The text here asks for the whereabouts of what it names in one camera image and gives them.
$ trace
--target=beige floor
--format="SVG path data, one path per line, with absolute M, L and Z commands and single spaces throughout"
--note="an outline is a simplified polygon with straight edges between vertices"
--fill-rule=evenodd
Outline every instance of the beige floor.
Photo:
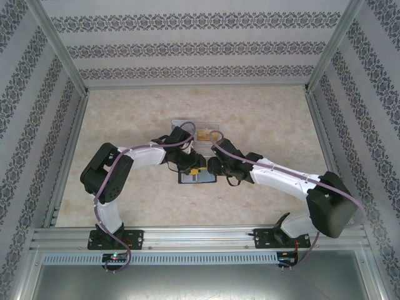
M 93 91 L 89 98 L 58 227 L 96 223 L 79 176 L 99 146 L 135 146 L 169 134 L 172 119 L 218 122 L 244 154 L 262 154 L 307 173 L 326 171 L 303 90 L 299 87 L 202 87 Z M 306 205 L 267 186 L 178 184 L 166 165 L 132 172 L 119 197 L 126 226 L 273 224 Z

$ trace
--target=enclosure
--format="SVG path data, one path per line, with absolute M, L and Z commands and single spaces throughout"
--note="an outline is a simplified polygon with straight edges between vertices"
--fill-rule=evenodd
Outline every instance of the enclosure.
M 0 299 L 400 299 L 399 5 L 2 0 Z M 219 176 L 179 184 L 171 166 L 151 166 L 118 197 L 141 250 L 105 274 L 113 251 L 88 250 L 97 220 L 81 173 L 102 144 L 146 144 L 176 120 L 219 129 L 244 154 L 338 174 L 364 224 L 321 235 L 285 272 L 249 233 L 304 202 Z

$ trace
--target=marble floor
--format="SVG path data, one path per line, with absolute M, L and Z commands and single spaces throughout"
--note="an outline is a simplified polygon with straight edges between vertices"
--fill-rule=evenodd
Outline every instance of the marble floor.
M 326 171 L 301 86 L 199 87 L 93 91 L 90 94 L 57 227 L 92 227 L 92 197 L 79 176 L 100 145 L 135 146 L 169 134 L 171 120 L 219 123 L 244 154 L 255 152 L 307 173 Z M 267 186 L 178 184 L 166 165 L 132 172 L 118 198 L 126 226 L 273 224 L 306 205 Z

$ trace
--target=damask wallpaper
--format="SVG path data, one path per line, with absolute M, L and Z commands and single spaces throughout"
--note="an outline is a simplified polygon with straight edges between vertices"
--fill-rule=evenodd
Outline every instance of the damask wallpaper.
M 0 0 L 0 299 L 53 196 L 81 96 L 23 0 Z
M 349 0 L 43 1 L 89 88 L 307 83 Z
M 399 1 L 367 0 L 314 91 L 390 299 L 400 299 L 399 26 Z

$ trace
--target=black mounting plate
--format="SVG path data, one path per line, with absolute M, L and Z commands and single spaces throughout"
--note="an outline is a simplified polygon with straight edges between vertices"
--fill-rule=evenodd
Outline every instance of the black mounting plate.
M 296 241 L 299 243 L 298 248 L 310 248 L 310 238 L 308 234 L 303 234 L 296 239 L 291 239 L 285 245 L 281 245 L 274 238 L 273 228 L 256 228 L 252 231 L 256 249 L 271 249 L 271 248 L 295 248 Z
M 143 245 L 143 230 L 127 230 L 122 234 L 122 241 L 126 243 L 130 250 L 141 250 Z M 87 242 L 88 250 L 124 250 L 125 247 L 121 244 L 114 246 L 113 243 L 101 239 L 99 231 L 92 230 Z

